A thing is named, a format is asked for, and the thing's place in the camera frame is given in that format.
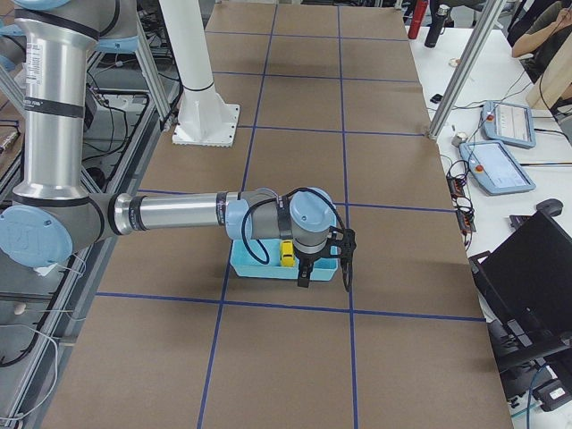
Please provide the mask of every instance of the label sticker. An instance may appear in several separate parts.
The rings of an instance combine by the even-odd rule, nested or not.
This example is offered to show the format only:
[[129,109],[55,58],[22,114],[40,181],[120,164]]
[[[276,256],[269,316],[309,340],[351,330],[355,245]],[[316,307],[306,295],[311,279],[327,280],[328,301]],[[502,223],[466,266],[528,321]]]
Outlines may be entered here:
[[560,396],[566,395],[566,392],[564,391],[564,389],[562,389],[561,387],[559,387],[559,388],[556,389],[555,391],[551,391],[550,395],[551,395],[551,398],[552,398],[553,400],[557,400]]
[[43,47],[37,43],[26,45],[26,83],[42,83]]

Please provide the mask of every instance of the ur logo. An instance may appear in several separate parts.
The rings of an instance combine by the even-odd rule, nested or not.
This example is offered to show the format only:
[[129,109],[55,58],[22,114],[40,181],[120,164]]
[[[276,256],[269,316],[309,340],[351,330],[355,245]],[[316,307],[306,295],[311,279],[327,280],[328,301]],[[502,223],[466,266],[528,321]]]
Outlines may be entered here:
[[33,226],[13,223],[8,228],[10,246],[14,253],[39,254],[38,232]]

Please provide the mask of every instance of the yellow object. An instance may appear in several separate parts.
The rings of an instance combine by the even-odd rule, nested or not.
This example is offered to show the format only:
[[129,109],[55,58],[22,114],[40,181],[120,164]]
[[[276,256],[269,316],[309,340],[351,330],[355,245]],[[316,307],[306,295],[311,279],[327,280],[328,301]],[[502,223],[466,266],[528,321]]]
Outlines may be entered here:
[[293,267],[296,265],[294,260],[294,243],[292,240],[284,240],[280,243],[280,265]]

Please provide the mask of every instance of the white column base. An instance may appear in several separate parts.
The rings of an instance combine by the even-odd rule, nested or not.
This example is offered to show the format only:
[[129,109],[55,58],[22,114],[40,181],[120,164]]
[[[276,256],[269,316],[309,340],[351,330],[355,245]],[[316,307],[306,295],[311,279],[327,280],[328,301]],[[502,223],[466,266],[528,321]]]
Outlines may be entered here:
[[175,145],[231,147],[239,114],[240,106],[225,104],[214,86],[200,92],[185,89],[172,142]]

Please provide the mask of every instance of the silver metal tube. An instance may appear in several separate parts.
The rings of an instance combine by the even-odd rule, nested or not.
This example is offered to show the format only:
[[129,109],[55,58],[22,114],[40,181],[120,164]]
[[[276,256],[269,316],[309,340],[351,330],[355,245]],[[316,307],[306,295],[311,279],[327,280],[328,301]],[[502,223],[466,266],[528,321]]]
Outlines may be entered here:
[[24,182],[14,193],[26,198],[85,198],[88,193],[80,182],[82,113],[87,52],[96,41],[44,22],[17,22],[28,40],[28,72]]
[[181,226],[216,226],[216,194],[146,197],[141,222],[148,230]]
[[476,24],[476,27],[471,34],[471,38],[468,40],[467,46],[465,46],[465,50],[461,56],[460,65],[453,73],[449,86],[443,94],[443,99],[439,103],[439,108],[437,109],[437,112],[435,112],[433,120],[431,121],[431,126],[427,132],[427,137],[429,139],[436,140],[443,129],[450,111],[457,102],[458,95],[463,89],[471,70],[473,70],[473,66],[483,49],[486,39],[489,37],[494,23],[501,15],[502,8],[505,3],[507,3],[507,0],[488,0],[486,3],[481,19]]
[[139,17],[137,17],[137,33],[139,38],[139,46],[135,55],[139,61],[141,70],[143,71],[143,77],[147,82],[149,91],[151,92],[151,97],[155,101],[157,112],[159,116],[164,121],[167,119],[167,115],[171,110],[169,106],[169,100],[167,99],[167,94],[165,93],[163,83],[159,79],[159,71],[153,59],[153,54],[151,54],[151,49],[145,37],[145,31],[141,25]]

